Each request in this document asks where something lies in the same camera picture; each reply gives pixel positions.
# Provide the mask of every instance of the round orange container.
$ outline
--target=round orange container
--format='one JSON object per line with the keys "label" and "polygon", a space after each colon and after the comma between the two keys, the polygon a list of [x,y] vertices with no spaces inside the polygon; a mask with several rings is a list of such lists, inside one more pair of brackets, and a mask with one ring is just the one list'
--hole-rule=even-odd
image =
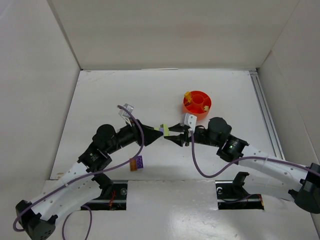
{"label": "round orange container", "polygon": [[195,115],[197,120],[202,120],[210,111],[212,104],[211,99],[202,91],[191,91],[190,93],[190,101],[188,101],[186,97],[183,99],[182,111]]}

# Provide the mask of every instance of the robotic arm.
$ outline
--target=robotic arm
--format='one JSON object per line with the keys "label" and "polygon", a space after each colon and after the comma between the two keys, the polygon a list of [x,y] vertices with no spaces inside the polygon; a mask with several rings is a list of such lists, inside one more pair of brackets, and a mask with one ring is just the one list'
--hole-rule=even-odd
{"label": "robotic arm", "polygon": [[[131,115],[132,106],[126,104],[118,107],[121,108],[119,114],[126,121],[126,126],[118,132],[112,125],[100,126],[87,150],[50,189],[48,195],[43,192],[29,202],[20,201],[15,207],[16,221],[23,229],[17,229],[15,221],[13,228],[16,231],[26,232],[32,240],[47,239],[56,225],[73,211],[99,197],[102,190],[103,194],[110,193],[113,182],[104,174],[116,168],[104,170],[112,161],[110,154],[134,142],[142,149],[142,146],[150,145],[163,135],[161,131],[154,130],[153,127],[143,125],[136,120]],[[267,153],[231,135],[232,127],[220,117],[210,119],[207,129],[201,125],[196,126],[196,121],[196,116],[184,114],[180,123],[169,128],[171,132],[181,134],[165,136],[165,138],[181,147],[192,144],[192,158],[203,177],[214,178],[219,172],[211,176],[201,172],[196,162],[194,144],[218,147],[216,154],[228,162],[229,166],[239,164],[270,176],[257,177],[248,172],[239,172],[232,184],[247,194],[266,194],[286,199],[295,202],[300,208],[310,213],[320,213],[319,165],[313,163],[307,168],[278,158],[270,158]]]}
{"label": "robotic arm", "polygon": [[[196,116],[186,113],[181,122],[169,128],[178,136],[165,136],[177,145],[189,146],[203,144],[218,147],[217,155],[231,164],[239,164],[264,173],[267,176],[254,176],[248,172],[239,172],[233,185],[242,188],[248,194],[265,194],[295,202],[297,206],[310,213],[320,213],[320,179],[314,173],[320,173],[320,166],[312,163],[310,167],[284,161],[249,145],[246,141],[231,135],[232,127],[220,117],[210,119],[207,129],[196,126]],[[192,157],[199,173],[205,175],[198,167],[194,149]]]}

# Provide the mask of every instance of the bolt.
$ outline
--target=bolt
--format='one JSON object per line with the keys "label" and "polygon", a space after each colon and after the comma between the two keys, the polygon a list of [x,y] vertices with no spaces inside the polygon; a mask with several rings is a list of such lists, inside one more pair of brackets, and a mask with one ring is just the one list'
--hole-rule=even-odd
{"label": "bolt", "polygon": [[127,195],[127,189],[126,188],[121,188],[120,194],[121,195]]}
{"label": "bolt", "polygon": [[222,190],[223,190],[223,189],[222,189],[222,187],[220,187],[220,186],[216,188],[216,192],[217,192],[219,195],[221,195],[221,194],[223,193]]}

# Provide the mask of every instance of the purple block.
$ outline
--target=purple block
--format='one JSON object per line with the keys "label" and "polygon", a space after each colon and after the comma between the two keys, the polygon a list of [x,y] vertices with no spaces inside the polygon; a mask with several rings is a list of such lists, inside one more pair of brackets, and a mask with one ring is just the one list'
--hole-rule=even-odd
{"label": "purple block", "polygon": [[137,156],[135,158],[136,161],[136,168],[137,169],[143,169],[144,168],[144,162],[142,161],[142,156]]}

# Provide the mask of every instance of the white wall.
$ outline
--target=white wall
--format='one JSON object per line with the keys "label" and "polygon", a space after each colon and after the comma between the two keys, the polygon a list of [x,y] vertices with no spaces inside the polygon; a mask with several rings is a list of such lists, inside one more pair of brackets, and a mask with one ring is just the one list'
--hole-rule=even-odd
{"label": "white wall", "polygon": [[260,67],[299,0],[49,0],[84,69]]}
{"label": "white wall", "polygon": [[46,0],[0,1],[0,233],[48,179],[79,67]]}
{"label": "white wall", "polygon": [[320,1],[300,0],[259,70],[286,159],[307,165],[320,158],[319,23]]}

